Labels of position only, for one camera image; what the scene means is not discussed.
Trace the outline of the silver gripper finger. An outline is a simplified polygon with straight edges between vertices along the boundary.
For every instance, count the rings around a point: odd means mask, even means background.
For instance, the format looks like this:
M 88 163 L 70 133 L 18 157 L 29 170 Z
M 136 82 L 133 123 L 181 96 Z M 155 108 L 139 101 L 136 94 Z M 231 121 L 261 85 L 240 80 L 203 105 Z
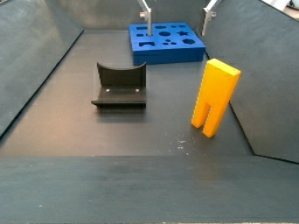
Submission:
M 139 13 L 140 18 L 147 22 L 147 35 L 152 36 L 152 9 L 149 8 L 145 0 L 136 0 L 141 8 Z
M 203 18 L 203 25 L 201 25 L 201 31 L 200 35 L 205 35 L 208 22 L 216 17 L 216 12 L 213 11 L 213 8 L 219 5 L 220 0 L 209 0 L 207 6 L 203 8 L 204 12 L 204 18 Z

